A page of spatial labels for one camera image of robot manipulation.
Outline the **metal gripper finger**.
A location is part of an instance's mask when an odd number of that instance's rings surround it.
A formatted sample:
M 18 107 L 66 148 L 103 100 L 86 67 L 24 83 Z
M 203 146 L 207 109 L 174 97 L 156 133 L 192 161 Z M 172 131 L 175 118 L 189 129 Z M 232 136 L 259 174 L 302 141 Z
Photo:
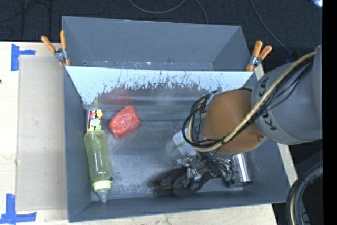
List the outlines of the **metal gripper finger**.
M 189 168 L 189 180 L 191 182 L 199 182 L 202 178 L 202 175 L 196 168 Z
M 186 156 L 184 158 L 184 166 L 190 169 L 197 168 L 197 157 L 196 156 Z

